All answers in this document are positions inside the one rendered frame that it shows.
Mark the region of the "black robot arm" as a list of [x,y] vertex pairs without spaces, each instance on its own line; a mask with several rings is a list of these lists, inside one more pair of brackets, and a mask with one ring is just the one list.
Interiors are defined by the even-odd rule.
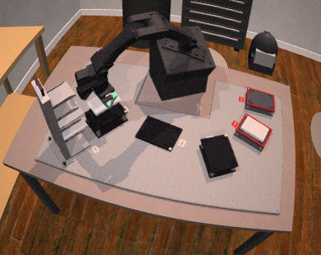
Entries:
[[[168,22],[159,12],[132,15],[126,21],[127,25],[123,30],[109,44],[93,54],[91,64],[75,72],[78,85],[76,87],[77,93],[81,100],[87,100],[93,91],[91,89],[93,87],[98,95],[105,91],[105,82],[103,80],[107,78],[108,70],[114,65],[117,57],[138,40],[159,40],[164,38],[161,45],[162,48],[201,61],[206,59],[207,48],[197,45],[198,41],[193,32],[188,27],[179,27]],[[145,27],[142,28],[135,22],[144,23]],[[102,82],[95,82],[94,80]]]

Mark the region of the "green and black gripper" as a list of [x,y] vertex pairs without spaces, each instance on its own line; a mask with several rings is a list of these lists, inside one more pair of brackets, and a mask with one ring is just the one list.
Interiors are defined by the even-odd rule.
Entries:
[[[114,92],[114,88],[109,84],[108,82],[108,76],[105,80],[103,80],[105,82],[105,91],[102,92],[101,94],[97,94],[94,89],[93,89],[93,92],[98,96],[98,98],[101,100],[101,102],[108,108],[110,109],[113,105],[113,102],[116,100],[116,98],[118,97],[118,95],[116,93],[113,93]],[[106,96],[107,94],[109,93],[113,93],[112,95],[108,95]],[[106,97],[105,97],[106,96]],[[107,105],[107,102],[110,102],[110,106]]]

